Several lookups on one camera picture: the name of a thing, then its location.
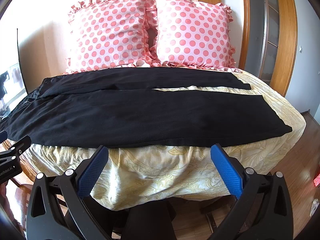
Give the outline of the pink polka dot pillow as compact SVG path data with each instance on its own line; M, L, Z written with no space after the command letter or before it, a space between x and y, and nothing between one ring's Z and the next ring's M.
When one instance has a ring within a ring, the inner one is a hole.
M152 66L237 72L229 37L232 11L222 3L151 0L147 20L156 32L149 49Z
M73 45L66 72L151 66L148 30L156 25L155 1L85 0L73 5Z

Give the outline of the left pink polka dot pillow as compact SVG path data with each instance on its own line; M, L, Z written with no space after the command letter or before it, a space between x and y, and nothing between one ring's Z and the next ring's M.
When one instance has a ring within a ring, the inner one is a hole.
M151 66L148 30L156 25L155 1L85 0L73 5L73 45L66 72Z

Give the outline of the yellow patterned bedspread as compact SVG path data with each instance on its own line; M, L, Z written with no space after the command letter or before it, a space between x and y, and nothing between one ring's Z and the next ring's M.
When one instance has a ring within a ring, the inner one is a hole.
M249 83L249 90L210 87L210 92L241 95L262 95L264 100L292 131L282 137L250 144L230 146L225 150L244 167L258 173L272 170L302 136L306 122L284 97L248 72L236 77ZM47 176L62 174L68 168L92 156L92 148L42 146L33 144L21 156L24 173L31 180L42 172ZM102 206L122 210L152 200L181 197L188 200L209 200L228 194L205 147L147 146L109 151L91 196Z

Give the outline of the black pants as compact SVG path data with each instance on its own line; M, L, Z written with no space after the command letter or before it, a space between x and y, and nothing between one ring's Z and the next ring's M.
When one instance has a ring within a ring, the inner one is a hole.
M232 73L114 68L46 78L1 121L10 140L44 146L223 147L290 133L260 95Z

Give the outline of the right pink polka dot pillow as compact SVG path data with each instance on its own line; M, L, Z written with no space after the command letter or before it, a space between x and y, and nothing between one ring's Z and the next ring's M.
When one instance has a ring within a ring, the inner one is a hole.
M232 11L222 3L151 0L147 20L156 32L149 49L152 66L237 72L229 37Z

